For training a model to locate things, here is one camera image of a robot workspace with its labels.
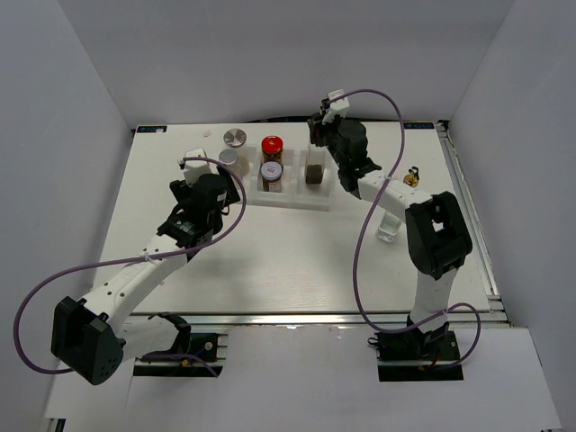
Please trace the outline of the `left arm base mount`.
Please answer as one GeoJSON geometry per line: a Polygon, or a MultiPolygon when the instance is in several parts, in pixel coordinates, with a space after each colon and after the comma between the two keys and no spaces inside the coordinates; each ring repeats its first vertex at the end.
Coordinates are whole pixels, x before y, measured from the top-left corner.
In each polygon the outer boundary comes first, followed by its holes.
{"type": "Polygon", "coordinates": [[[169,323],[175,341],[166,350],[154,350],[135,361],[136,377],[217,378],[227,356],[228,336],[223,333],[193,330],[184,318],[161,312],[148,318],[169,323]]]}

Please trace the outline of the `beige powder silver-lid jar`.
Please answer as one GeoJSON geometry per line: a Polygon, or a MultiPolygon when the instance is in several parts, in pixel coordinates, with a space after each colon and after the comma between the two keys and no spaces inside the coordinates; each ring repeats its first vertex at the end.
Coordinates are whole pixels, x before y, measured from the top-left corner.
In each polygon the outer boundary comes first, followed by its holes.
{"type": "Polygon", "coordinates": [[[238,153],[240,173],[246,176],[249,173],[247,134],[239,128],[227,130],[223,136],[224,144],[238,153]]]}

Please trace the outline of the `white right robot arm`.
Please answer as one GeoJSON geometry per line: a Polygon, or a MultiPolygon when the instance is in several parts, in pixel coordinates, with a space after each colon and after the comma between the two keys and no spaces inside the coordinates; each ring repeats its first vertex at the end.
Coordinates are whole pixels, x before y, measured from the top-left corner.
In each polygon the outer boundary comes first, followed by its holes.
{"type": "Polygon", "coordinates": [[[421,192],[384,173],[367,153],[366,128],[360,121],[323,115],[308,119],[310,143],[325,148],[337,165],[344,190],[398,218],[406,227],[409,257],[418,270],[417,290],[409,313],[408,351],[425,359],[447,331],[446,312],[458,269],[473,243],[453,193],[421,192]]]}

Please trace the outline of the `red-cap brown sauce bottle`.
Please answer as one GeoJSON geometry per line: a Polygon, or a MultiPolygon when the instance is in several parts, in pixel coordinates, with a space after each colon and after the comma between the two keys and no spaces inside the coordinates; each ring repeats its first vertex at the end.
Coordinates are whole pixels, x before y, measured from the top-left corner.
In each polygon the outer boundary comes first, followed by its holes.
{"type": "Polygon", "coordinates": [[[275,135],[264,137],[261,141],[261,153],[264,163],[275,162],[281,167],[284,165],[284,141],[280,137],[275,135]]]}

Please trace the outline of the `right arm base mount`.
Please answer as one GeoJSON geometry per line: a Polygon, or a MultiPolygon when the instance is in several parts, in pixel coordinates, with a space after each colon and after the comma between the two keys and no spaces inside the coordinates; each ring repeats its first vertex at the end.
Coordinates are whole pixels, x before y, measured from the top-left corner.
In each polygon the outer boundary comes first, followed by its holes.
{"type": "Polygon", "coordinates": [[[381,383],[456,382],[464,379],[460,350],[452,330],[425,342],[416,330],[375,333],[367,339],[377,358],[381,383]]]}

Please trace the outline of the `white-lid dark spice jar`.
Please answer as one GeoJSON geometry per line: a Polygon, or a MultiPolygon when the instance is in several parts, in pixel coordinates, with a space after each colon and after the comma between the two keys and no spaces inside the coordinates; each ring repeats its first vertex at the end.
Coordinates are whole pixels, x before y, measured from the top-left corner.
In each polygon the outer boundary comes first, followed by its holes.
{"type": "Polygon", "coordinates": [[[282,191],[283,167],[274,161],[265,162],[260,168],[263,190],[269,193],[282,191]]]}

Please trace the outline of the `glass bottle with dark sauce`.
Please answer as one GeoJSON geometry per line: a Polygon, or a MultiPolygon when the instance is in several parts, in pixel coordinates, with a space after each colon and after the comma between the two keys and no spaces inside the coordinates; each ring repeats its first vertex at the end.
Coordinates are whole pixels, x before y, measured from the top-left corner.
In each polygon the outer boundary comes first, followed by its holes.
{"type": "Polygon", "coordinates": [[[305,161],[305,183],[307,185],[320,185],[323,181],[326,162],[326,151],[310,143],[307,148],[305,161]]]}

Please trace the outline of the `white blue-label silver-lid shaker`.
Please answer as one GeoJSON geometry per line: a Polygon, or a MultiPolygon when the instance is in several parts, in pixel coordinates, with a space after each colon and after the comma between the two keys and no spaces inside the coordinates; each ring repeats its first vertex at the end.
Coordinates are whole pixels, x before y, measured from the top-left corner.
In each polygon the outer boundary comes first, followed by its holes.
{"type": "Polygon", "coordinates": [[[219,154],[219,161],[228,167],[239,180],[242,180],[240,157],[239,153],[234,148],[225,148],[219,154]]]}

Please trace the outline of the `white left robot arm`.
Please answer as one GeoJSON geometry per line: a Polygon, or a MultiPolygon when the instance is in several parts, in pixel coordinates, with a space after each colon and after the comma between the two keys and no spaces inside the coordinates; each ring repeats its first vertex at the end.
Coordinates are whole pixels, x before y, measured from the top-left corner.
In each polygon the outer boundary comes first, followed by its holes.
{"type": "Polygon", "coordinates": [[[140,323],[128,320],[171,274],[224,236],[223,217],[246,200],[239,177],[223,164],[211,171],[190,163],[181,164],[185,179],[170,184],[175,207],[134,261],[82,298],[63,299],[54,311],[52,354],[92,385],[107,381],[127,360],[193,358],[191,326],[180,316],[159,312],[140,323]]]}

